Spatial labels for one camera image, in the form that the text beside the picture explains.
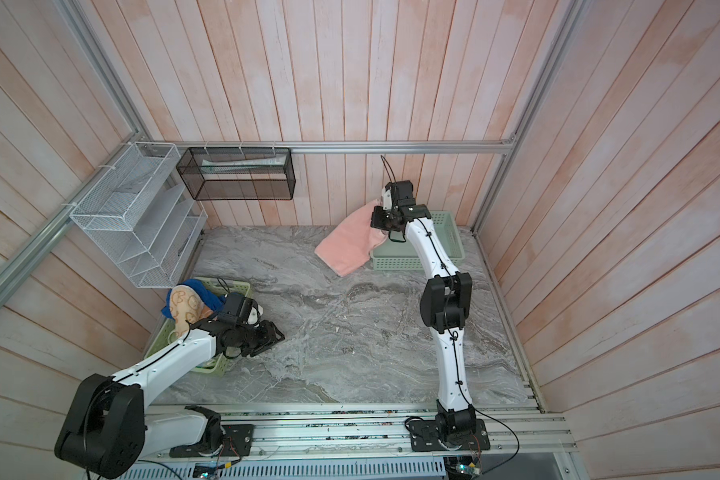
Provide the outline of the mint green plastic basket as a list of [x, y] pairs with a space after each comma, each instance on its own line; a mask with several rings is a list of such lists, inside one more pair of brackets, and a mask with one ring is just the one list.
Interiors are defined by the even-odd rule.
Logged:
[[432, 250], [433, 244], [437, 245], [437, 254], [428, 255], [436, 266], [440, 266], [442, 260], [449, 260], [454, 267], [459, 268], [465, 252], [453, 215], [447, 211], [434, 211], [431, 215], [426, 226], [429, 237], [418, 221], [414, 224], [421, 234], [414, 241], [401, 232], [388, 232], [385, 242], [371, 251], [372, 268], [378, 271], [422, 270], [421, 259], [415, 249], [417, 244], [426, 251]]

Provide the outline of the pink towel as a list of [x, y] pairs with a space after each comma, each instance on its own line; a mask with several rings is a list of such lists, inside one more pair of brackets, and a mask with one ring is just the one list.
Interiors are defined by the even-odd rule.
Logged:
[[383, 244], [387, 234], [371, 226], [379, 200], [348, 215], [320, 244], [315, 254], [339, 277], [346, 277], [370, 260], [370, 253]]

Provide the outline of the yellow-green plastic basket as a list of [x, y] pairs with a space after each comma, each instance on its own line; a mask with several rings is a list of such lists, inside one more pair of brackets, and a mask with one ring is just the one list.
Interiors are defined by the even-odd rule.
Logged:
[[[211, 277], [198, 277], [196, 279], [187, 280], [190, 288], [198, 287], [201, 293], [207, 292], [214, 298], [221, 297], [221, 304], [224, 304], [225, 298], [229, 293], [240, 293], [245, 297], [252, 297], [252, 287], [249, 283], [235, 280], [225, 280]], [[179, 337], [175, 331], [175, 321], [168, 315], [165, 315], [163, 324], [156, 330], [153, 335], [152, 342], [148, 346], [144, 360], [149, 363], [152, 360], [160, 358], [168, 351], [172, 352], [172, 356], [179, 357], [179, 353], [184, 350], [184, 344], [189, 345], [191, 339], [186, 342], [184, 337]], [[213, 358], [203, 358], [203, 361], [191, 372], [207, 374], [212, 376], [223, 376], [228, 370], [232, 359], [219, 353]]]

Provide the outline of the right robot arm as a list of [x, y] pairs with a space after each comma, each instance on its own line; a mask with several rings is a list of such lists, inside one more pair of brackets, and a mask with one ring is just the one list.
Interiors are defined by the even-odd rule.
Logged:
[[400, 233], [413, 246], [427, 277], [419, 302], [422, 322], [433, 336], [439, 374], [434, 425], [443, 443], [477, 430], [477, 412], [466, 381], [463, 341], [469, 318], [473, 281], [451, 261], [440, 241], [432, 214], [419, 204], [410, 181], [387, 183], [371, 226]]

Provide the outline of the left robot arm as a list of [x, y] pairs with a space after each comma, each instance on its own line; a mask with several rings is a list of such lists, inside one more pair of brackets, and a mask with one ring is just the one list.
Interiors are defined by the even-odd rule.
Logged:
[[255, 357], [285, 338], [262, 317], [258, 303], [232, 291], [206, 293], [203, 284], [171, 289], [164, 309], [176, 338], [148, 358], [104, 376], [84, 379], [72, 400], [54, 446], [55, 456], [86, 474], [115, 479], [143, 457], [219, 459], [240, 456], [244, 437], [229, 433], [214, 410], [189, 405], [176, 414], [148, 417], [148, 407], [190, 370], [217, 356]]

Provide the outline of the blue towel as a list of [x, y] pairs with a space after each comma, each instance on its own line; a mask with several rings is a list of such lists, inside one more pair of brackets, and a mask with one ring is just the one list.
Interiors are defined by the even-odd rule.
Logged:
[[[189, 290], [190, 292], [193, 292], [203, 302], [203, 304], [210, 308], [214, 313], [218, 312], [225, 303], [226, 297], [224, 295], [215, 294], [198, 279], [186, 280], [177, 285], [177, 288], [179, 287], [183, 287], [183, 291]], [[173, 289], [170, 289], [165, 296], [164, 306], [161, 309], [162, 315], [169, 319], [173, 319], [173, 314], [170, 311], [170, 298], [172, 293]]]

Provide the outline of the orange patterned cream towel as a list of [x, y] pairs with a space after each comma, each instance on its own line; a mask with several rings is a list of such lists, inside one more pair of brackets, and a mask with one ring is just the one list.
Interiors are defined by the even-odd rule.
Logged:
[[213, 314], [213, 310], [203, 302], [200, 295], [186, 285], [179, 285], [171, 290], [167, 306], [175, 323], [174, 339], [183, 337], [192, 325]]

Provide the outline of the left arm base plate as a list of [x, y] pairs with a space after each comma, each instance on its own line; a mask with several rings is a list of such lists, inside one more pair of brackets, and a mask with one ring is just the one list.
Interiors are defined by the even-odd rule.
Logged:
[[208, 427], [198, 442], [171, 448], [169, 457], [246, 457], [250, 455], [254, 430], [253, 424]]

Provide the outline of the black mesh wall basket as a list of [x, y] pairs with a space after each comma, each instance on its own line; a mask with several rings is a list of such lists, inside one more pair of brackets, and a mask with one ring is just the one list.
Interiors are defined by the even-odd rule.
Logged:
[[289, 201], [296, 187], [287, 148], [190, 147], [177, 172], [199, 201]]

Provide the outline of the horizontal aluminium wall rail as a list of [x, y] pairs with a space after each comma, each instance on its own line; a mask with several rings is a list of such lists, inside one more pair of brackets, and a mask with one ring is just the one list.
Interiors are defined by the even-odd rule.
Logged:
[[514, 148], [511, 140], [458, 141], [263, 141], [263, 142], [173, 142], [180, 151], [188, 148], [229, 148], [242, 151], [274, 152], [290, 150], [292, 154], [507, 154]]

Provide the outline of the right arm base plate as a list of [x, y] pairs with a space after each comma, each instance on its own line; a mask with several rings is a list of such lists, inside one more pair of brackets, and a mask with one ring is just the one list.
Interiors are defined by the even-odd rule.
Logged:
[[456, 433], [445, 433], [436, 420], [424, 420], [417, 416], [408, 417], [404, 427], [414, 452], [482, 452], [491, 449], [488, 432], [481, 419], [477, 420], [474, 428]]

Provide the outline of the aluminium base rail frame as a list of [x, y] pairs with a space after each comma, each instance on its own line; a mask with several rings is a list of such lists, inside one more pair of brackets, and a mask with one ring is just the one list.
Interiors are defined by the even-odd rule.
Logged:
[[551, 454], [565, 479], [588, 473], [566, 420], [534, 404], [494, 405], [477, 414], [478, 428], [460, 446], [440, 442], [434, 408], [424, 404], [230, 404], [214, 405], [226, 428], [250, 425], [235, 444], [246, 462], [339, 458], [471, 456], [481, 470], [504, 471], [522, 455]]

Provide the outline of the left aluminium wall rail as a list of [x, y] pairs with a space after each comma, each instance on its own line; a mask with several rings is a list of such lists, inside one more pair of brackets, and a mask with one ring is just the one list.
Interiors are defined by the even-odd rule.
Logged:
[[36, 231], [21, 248], [0, 267], [0, 310], [20, 289], [34, 270], [66, 236], [72, 226], [72, 213], [93, 187], [114, 168], [116, 161], [134, 143], [145, 137], [137, 131], [122, 140], [105, 162], [94, 169], [92, 175], [61, 203], [50, 219]]

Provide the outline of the right aluminium corner rail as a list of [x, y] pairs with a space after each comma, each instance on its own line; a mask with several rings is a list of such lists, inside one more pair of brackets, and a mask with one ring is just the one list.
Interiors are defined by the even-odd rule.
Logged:
[[528, 131], [541, 108], [547, 90], [554, 82], [554, 78], [567, 55], [570, 43], [576, 35], [580, 18], [586, 14], [589, 6], [590, 1], [568, 1], [566, 3], [565, 10], [561, 15], [561, 21], [555, 31], [555, 35], [552, 37], [549, 49], [544, 56], [544, 62], [541, 64], [538, 72], [532, 76], [532, 88], [529, 90], [527, 100], [523, 103], [523, 109], [520, 111], [515, 129], [512, 131], [512, 136], [507, 144], [509, 150], [503, 153], [500, 160], [496, 162], [496, 167], [492, 170], [493, 175], [490, 178], [486, 195], [480, 204], [480, 208], [477, 210], [475, 220], [470, 225], [471, 232], [474, 235], [477, 235], [485, 224], [490, 210], [500, 193], [502, 184], [509, 173], [510, 167], [519, 153], [528, 135]]

